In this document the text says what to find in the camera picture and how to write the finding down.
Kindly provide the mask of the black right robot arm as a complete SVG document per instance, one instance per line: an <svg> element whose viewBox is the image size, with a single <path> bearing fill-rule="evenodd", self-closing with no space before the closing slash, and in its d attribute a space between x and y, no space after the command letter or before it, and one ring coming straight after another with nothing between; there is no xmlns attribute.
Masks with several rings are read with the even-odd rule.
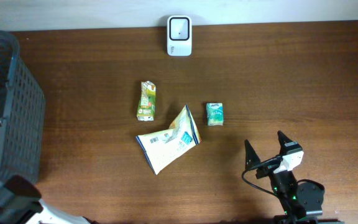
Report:
<svg viewBox="0 0 358 224"><path fill-rule="evenodd" d="M284 214L274 216L274 223L318 223L318 217L323 214L324 185L310 179L295 178L293 169L302 162L303 148L282 131L277 135L280 152L265 161L260 160L248 140L244 141L246 161L242 180L280 201ZM249 182L245 174L252 170L256 171L257 179L268 177L272 189L266 190Z"/></svg>

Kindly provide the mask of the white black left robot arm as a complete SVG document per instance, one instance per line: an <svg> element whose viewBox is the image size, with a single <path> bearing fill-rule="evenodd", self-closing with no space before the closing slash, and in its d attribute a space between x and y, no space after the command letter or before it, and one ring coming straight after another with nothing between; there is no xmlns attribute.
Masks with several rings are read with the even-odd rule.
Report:
<svg viewBox="0 0 358 224"><path fill-rule="evenodd" d="M84 223L94 221L70 215L45 203L38 189L25 178L14 175L0 181L0 224Z"/></svg>

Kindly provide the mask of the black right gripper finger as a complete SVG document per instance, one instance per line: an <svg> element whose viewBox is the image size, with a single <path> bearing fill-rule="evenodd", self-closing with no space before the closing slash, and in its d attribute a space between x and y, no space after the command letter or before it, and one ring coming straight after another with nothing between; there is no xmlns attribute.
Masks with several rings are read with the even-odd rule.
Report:
<svg viewBox="0 0 358 224"><path fill-rule="evenodd" d="M278 131L280 154L292 154L298 151L298 143L288 138L282 131Z"/></svg>
<svg viewBox="0 0 358 224"><path fill-rule="evenodd" d="M246 150L245 170L254 170L260 165L260 158L247 139L244 141L244 145Z"/></svg>

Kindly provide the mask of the green white juice carton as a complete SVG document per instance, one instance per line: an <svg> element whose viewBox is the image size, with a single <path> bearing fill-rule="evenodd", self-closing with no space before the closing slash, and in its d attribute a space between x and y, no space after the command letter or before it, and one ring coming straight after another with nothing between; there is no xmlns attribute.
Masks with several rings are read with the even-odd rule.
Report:
<svg viewBox="0 0 358 224"><path fill-rule="evenodd" d="M137 108L139 121L153 121L155 118L156 86L150 82L141 82L141 95Z"/></svg>

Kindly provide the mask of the yellow white snack bag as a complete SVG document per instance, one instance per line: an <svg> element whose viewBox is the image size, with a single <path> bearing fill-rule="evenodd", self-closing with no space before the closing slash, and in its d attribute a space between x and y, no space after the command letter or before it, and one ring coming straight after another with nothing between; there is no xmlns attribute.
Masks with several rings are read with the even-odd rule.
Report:
<svg viewBox="0 0 358 224"><path fill-rule="evenodd" d="M188 105L183 107L168 129L138 135L135 139L155 175L201 142Z"/></svg>

